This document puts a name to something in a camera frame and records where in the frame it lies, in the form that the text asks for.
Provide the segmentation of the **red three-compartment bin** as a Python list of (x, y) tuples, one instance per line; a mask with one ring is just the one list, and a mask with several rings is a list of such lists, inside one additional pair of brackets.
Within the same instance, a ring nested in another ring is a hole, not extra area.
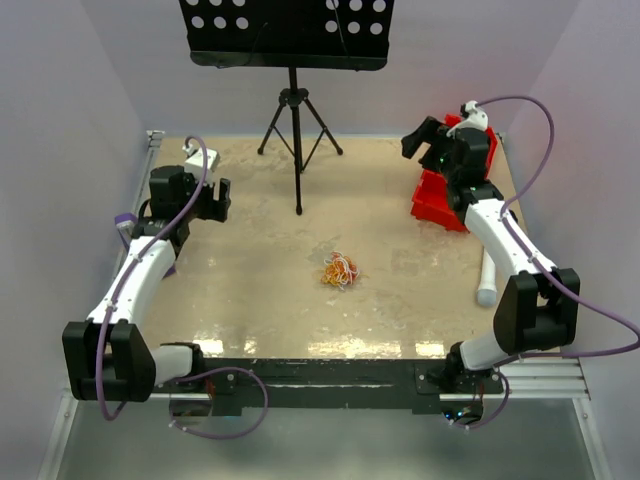
[[(459, 115), (447, 114), (441, 122), (453, 127), (461, 120)], [(453, 139), (449, 170), (435, 173), (421, 166), (423, 173), (412, 197), (411, 214), (448, 231), (467, 232), (466, 207), (474, 200), (502, 197), (489, 180), (498, 139), (489, 125), (485, 132), (458, 130)]]

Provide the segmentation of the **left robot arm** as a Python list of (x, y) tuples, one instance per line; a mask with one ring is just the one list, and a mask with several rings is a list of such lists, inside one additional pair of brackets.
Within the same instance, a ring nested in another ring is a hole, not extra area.
[(62, 333), (76, 399), (144, 402), (169, 380), (185, 392), (205, 385), (207, 368), (196, 361), (194, 345), (151, 350), (140, 324), (186, 243), (190, 222), (228, 218), (230, 182), (213, 181), (216, 162), (194, 157), (151, 172), (150, 197), (141, 206), (122, 267), (86, 320), (68, 323)]

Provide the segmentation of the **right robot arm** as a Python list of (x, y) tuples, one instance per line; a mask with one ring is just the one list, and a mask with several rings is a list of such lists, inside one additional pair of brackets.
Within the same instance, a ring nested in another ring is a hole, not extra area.
[(430, 379), (441, 388), (469, 392), (500, 362), (533, 351), (571, 344), (576, 335), (580, 279), (542, 255), (514, 220), (503, 195), (488, 178), (491, 139), (484, 120), (467, 117), (449, 127), (427, 117), (401, 140), (411, 158), (429, 146), (420, 163), (443, 176), (447, 202), (459, 221), (482, 243), (506, 280), (482, 337), (454, 344), (442, 370)]

